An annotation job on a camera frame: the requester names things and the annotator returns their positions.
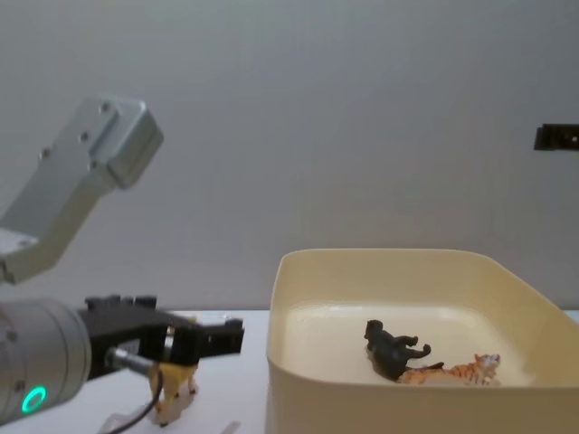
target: tan toy horse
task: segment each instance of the tan toy horse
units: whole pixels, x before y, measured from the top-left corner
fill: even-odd
[[[195,322],[195,318],[189,318],[189,321]],[[187,381],[187,390],[190,394],[197,392],[194,375],[197,371],[195,366],[179,366],[173,363],[156,363],[154,369],[149,374],[148,383],[151,393],[155,394],[158,386],[158,371],[163,374],[163,399],[159,399],[155,404],[157,410],[159,425],[165,427],[169,423],[169,410],[175,398],[179,396],[181,385]]]

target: green led ring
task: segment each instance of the green led ring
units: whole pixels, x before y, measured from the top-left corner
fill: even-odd
[[[24,398],[24,401],[22,401],[22,413],[24,414],[32,413],[33,411],[38,409],[38,407],[43,405],[43,402],[46,401],[47,394],[48,393],[46,392],[46,388],[42,386],[37,386],[31,391],[29,391],[26,397]],[[37,396],[39,396],[38,400],[34,404],[31,404],[30,402]]]

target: black wall mount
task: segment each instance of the black wall mount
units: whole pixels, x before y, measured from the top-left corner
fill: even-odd
[[[579,125],[543,124],[536,130],[537,151],[579,151]]]

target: toy animal figurine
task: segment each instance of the toy animal figurine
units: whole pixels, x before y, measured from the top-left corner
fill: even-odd
[[[474,355],[474,363],[459,364],[450,369],[411,369],[398,382],[402,384],[424,384],[426,382],[446,382],[464,385],[500,385],[495,379],[500,365],[500,355]]]
[[[181,384],[187,381],[187,390],[189,390],[189,393],[193,395],[197,392],[193,378],[197,371],[197,365],[185,367],[172,363],[157,363],[156,369],[152,370],[148,380],[151,393],[153,394],[155,394],[157,390],[157,371],[159,370],[163,373],[164,393],[163,400],[159,400],[159,402],[155,404],[155,410],[157,410],[159,425],[165,427],[169,423],[168,412],[175,398],[179,396]]]
[[[428,344],[425,344],[421,351],[407,348],[418,344],[418,336],[392,336],[384,330],[382,322],[376,319],[368,321],[364,338],[368,341],[366,349],[383,374],[392,381],[398,380],[402,374],[411,369],[406,367],[410,359],[421,359],[431,353]],[[440,369],[443,365],[444,363],[437,363],[417,369]]]

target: black toy animal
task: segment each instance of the black toy animal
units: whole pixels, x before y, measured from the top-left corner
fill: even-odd
[[[380,370],[394,382],[411,369],[406,367],[410,359],[421,359],[432,350],[428,344],[425,344],[421,351],[407,348],[418,344],[418,336],[392,336],[384,330],[382,322],[376,319],[368,321],[364,338],[368,341],[366,348]],[[444,363],[437,363],[420,369],[440,369],[443,365]]]

